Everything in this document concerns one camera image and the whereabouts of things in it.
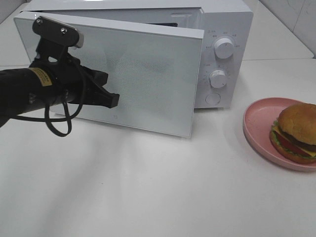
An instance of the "microwave door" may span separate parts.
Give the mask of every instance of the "microwave door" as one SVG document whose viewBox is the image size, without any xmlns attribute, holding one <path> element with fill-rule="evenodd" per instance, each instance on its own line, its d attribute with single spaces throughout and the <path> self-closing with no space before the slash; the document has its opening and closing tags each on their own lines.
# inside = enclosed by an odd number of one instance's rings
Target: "microwave door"
<svg viewBox="0 0 316 237">
<path fill-rule="evenodd" d="M 39 41 L 32 23 L 40 15 L 81 31 L 83 47 L 69 53 L 108 73 L 106 90 L 120 95 L 117 107 L 84 105 L 78 117 L 190 137 L 203 30 L 26 11 L 15 24 L 31 61 Z"/>
</svg>

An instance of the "control panel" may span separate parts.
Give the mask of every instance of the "control panel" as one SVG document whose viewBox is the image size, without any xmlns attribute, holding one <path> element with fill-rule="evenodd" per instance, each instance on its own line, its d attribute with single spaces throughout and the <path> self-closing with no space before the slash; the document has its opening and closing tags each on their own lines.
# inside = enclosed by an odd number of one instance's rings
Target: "control panel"
<svg viewBox="0 0 316 237">
<path fill-rule="evenodd" d="M 249 34 L 252 14 L 204 14 L 195 108 L 229 107 Z"/>
</svg>

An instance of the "sesame-free bun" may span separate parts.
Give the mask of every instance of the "sesame-free bun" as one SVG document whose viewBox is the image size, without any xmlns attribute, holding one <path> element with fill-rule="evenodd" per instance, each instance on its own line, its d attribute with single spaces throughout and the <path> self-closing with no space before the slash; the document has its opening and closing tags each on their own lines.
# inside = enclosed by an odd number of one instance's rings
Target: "sesame-free bun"
<svg viewBox="0 0 316 237">
<path fill-rule="evenodd" d="M 296 140 L 316 145 L 316 105 L 299 103 L 284 109 L 278 119 L 283 132 Z"/>
<path fill-rule="evenodd" d="M 269 138 L 270 138 L 272 145 L 285 158 L 290 159 L 291 161 L 294 161 L 294 162 L 299 163 L 299 164 L 311 164 L 311 163 L 316 162 L 316 158 L 306 159 L 306 158 L 302 158 L 299 155 L 287 152 L 282 146 L 278 145 L 274 141 L 272 133 L 273 133 L 273 131 L 271 130 Z"/>
</svg>

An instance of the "microwave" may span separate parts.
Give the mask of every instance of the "microwave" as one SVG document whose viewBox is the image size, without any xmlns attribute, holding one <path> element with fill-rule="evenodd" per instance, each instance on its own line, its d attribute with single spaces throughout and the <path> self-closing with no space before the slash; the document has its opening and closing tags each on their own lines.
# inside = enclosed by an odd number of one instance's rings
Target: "microwave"
<svg viewBox="0 0 316 237">
<path fill-rule="evenodd" d="M 71 54 L 121 95 L 117 114 L 83 118 L 189 137 L 194 108 L 230 106 L 253 13 L 242 0 L 32 0 L 14 19 L 30 60 L 39 16 L 83 32 Z"/>
</svg>

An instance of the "white knob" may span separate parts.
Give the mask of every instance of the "white knob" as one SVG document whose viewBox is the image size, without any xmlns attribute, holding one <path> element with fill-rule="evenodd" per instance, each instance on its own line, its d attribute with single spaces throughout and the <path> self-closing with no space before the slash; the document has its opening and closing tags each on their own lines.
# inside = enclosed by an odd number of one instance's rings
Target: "white knob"
<svg viewBox="0 0 316 237">
<path fill-rule="evenodd" d="M 215 70 L 209 75 L 209 81 L 214 88 L 221 88 L 227 83 L 227 75 L 223 70 Z"/>
<path fill-rule="evenodd" d="M 215 54 L 221 59 L 226 59 L 234 53 L 234 44 L 229 38 L 221 38 L 215 42 Z"/>
</svg>

